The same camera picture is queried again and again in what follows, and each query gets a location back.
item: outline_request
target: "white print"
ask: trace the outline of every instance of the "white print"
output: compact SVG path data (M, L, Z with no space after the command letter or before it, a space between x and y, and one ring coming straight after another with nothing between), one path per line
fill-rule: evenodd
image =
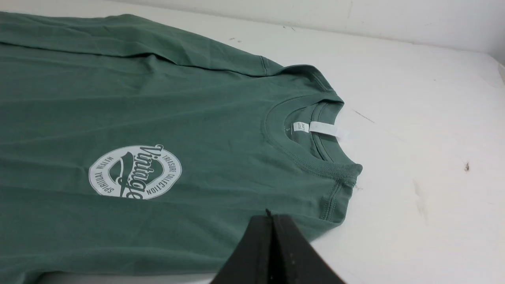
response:
M101 195L151 199L167 192L182 172L163 145L128 146L111 151L89 169L89 183Z

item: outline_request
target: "white wall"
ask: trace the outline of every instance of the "white wall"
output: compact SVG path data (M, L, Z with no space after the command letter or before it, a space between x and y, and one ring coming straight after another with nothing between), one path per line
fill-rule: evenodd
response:
M346 103L337 123L351 134L341 146L364 167L344 224L313 242L320 255L348 284L505 283L505 85L490 56L118 2L12 0L0 9L137 14L283 65L315 65ZM211 277L57 274L42 283Z
M505 0L118 0L292 27L493 52L505 63Z

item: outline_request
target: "clothing tag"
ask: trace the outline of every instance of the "clothing tag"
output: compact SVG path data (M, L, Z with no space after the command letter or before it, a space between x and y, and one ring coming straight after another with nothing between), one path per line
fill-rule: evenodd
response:
M293 123L293 131L303 131L309 133L309 125L305 122Z
M322 133L336 138L345 138L349 135L349 131L337 128L333 124L323 123L319 121L312 121L309 126L310 132Z

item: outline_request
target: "green t-shirt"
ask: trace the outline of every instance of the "green t-shirt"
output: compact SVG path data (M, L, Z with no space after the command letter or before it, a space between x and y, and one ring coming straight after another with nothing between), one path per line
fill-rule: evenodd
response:
M316 68L132 15L0 13L0 92L1 283L217 271L265 209L341 224L362 169L293 131L343 106Z

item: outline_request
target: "stain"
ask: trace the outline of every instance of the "stain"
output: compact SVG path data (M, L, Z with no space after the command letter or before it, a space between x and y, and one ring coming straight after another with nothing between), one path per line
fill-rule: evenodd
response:
M370 118L368 118L368 117L366 117L366 116L362 115L361 113L357 112L356 110L354 110L354 109L353 109L352 111L354 111L355 113L359 114L360 116L362 116L362 117L363 117L363 118L365 118L366 120L368 120L368 121L370 121L370 122L372 122L372 123L375 123L375 121L373 121L373 120L371 120Z
M416 201L417 212L419 212L419 216L421 216L424 219L424 223L428 225L428 215L426 211L426 195L415 179L412 179L412 182L414 183L414 193L418 197Z
M354 3L353 3L353 2L352 2L352 0L351 0L350 5L349 5L349 10L347 11L347 18L348 18L348 19L350 18L350 15L351 15L351 13L352 13L352 6L353 6L353 5L354 5Z

